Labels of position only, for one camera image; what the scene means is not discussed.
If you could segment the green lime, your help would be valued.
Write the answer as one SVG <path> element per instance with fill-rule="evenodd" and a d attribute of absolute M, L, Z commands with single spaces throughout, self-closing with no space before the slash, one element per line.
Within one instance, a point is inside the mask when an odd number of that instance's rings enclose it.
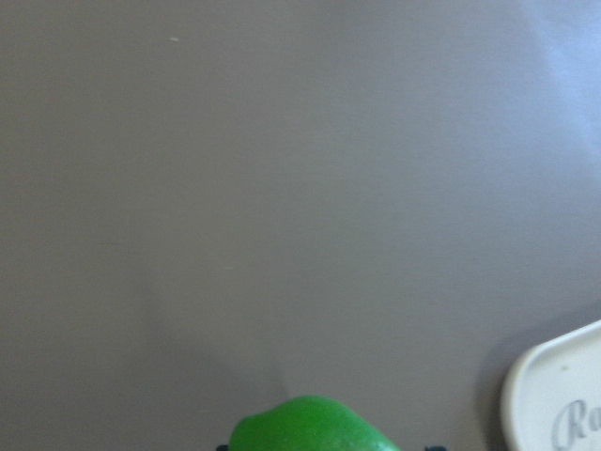
<path fill-rule="evenodd" d="M 247 416 L 230 450 L 396 450 L 398 446 L 346 405 L 318 396 L 292 398 Z"/>

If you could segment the cream rectangular rabbit tray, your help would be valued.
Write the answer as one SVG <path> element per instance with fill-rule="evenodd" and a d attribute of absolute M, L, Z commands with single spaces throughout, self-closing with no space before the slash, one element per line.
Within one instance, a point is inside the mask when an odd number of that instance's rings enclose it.
<path fill-rule="evenodd" d="M 600 448 L 600 322 L 524 352 L 501 391 L 510 450 Z"/>

